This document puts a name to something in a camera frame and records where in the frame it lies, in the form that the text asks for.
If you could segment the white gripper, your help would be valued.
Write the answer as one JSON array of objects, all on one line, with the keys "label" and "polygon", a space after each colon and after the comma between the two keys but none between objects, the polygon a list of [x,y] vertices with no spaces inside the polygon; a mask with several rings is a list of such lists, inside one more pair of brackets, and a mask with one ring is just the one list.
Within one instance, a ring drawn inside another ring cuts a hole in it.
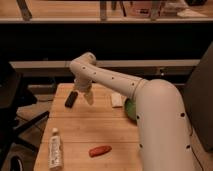
[{"label": "white gripper", "polygon": [[90,91],[92,88],[92,81],[83,77],[76,77],[74,79],[74,89],[85,93],[84,98],[89,105],[94,103],[93,92]]}]

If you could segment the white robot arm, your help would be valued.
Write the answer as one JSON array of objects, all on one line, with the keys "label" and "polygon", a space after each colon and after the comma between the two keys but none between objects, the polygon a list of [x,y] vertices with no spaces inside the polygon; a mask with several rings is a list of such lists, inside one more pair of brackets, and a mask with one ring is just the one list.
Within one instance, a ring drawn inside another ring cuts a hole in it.
[{"label": "white robot arm", "polygon": [[183,98],[173,84],[99,68],[90,52],[69,68],[78,91],[86,93],[96,82],[135,102],[143,171],[195,171]]}]

